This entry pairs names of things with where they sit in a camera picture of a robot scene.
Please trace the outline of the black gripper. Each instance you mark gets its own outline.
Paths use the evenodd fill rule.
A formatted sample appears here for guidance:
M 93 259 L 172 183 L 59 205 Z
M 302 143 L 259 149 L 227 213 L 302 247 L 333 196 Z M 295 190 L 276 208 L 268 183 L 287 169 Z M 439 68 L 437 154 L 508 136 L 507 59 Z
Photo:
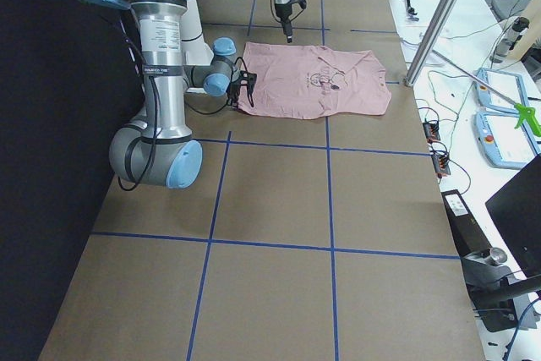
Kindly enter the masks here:
M 292 43 L 292 7 L 297 4 L 302 10 L 307 7 L 306 0 L 272 0 L 278 21 L 281 23 L 282 31 L 287 43 Z
M 246 96 L 248 98 L 249 105 L 254 107 L 254 87 L 257 81 L 257 74 L 250 73 L 248 71 L 238 69 L 233 74 L 233 79 L 230 85 L 227 87 L 227 101 L 226 105 L 230 107 L 238 107 L 239 97 L 241 95 L 241 89 L 245 89 Z

